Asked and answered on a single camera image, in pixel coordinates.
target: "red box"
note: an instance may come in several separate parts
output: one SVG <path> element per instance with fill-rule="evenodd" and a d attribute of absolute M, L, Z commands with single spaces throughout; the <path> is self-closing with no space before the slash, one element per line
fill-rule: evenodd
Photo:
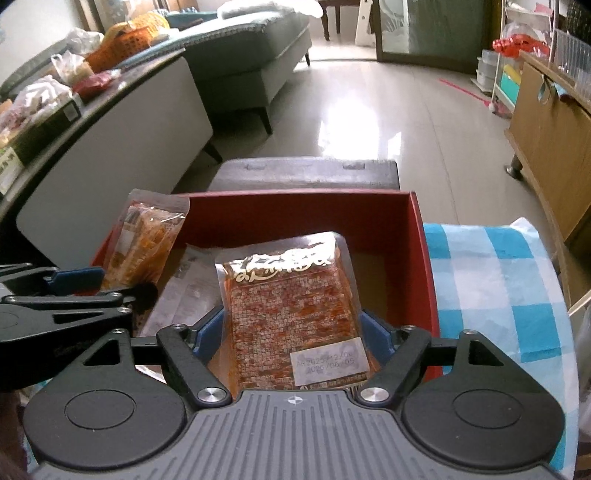
<path fill-rule="evenodd" d="M 435 287 L 423 222 L 414 192 L 393 190 L 264 190 L 185 194 L 191 209 L 175 247 L 239 247 L 293 236 L 335 231 L 353 258 L 362 307 L 366 285 L 356 256 L 383 258 L 383 289 L 392 325 L 416 325 L 439 336 Z M 106 242 L 94 264 L 101 265 Z"/>

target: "silver bolt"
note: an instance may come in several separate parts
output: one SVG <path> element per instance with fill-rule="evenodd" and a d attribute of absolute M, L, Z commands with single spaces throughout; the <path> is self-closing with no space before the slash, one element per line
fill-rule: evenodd
<path fill-rule="evenodd" d="M 361 391 L 359 394 L 365 401 L 379 402 L 387 400 L 390 394 L 388 390 L 379 387 L 369 387 Z"/>
<path fill-rule="evenodd" d="M 207 403 L 215 403 L 222 401 L 226 398 L 227 393 L 218 387 L 207 387 L 203 390 L 199 390 L 197 398 Z"/>

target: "blue and white checkered cloth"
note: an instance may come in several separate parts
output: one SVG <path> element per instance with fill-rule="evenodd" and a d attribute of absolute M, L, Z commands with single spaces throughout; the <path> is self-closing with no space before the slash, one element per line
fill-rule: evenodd
<path fill-rule="evenodd" d="M 424 228 L 441 336 L 480 331 L 558 400 L 566 428 L 551 465 L 572 478 L 579 418 L 573 334 L 538 232 L 525 219 L 501 227 Z"/>

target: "frosted glass panel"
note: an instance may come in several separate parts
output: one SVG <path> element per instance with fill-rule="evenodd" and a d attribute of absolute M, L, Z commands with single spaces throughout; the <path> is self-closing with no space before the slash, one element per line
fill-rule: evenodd
<path fill-rule="evenodd" d="M 486 0 L 379 0 L 382 49 L 474 63 Z"/>

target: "pillow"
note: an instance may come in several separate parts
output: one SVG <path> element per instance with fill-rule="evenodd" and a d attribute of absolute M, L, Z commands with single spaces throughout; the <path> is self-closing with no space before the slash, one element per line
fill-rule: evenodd
<path fill-rule="evenodd" d="M 322 17 L 322 7 L 316 0 L 230 0 L 217 9 L 217 17 L 224 19 L 257 12 L 299 12 Z"/>

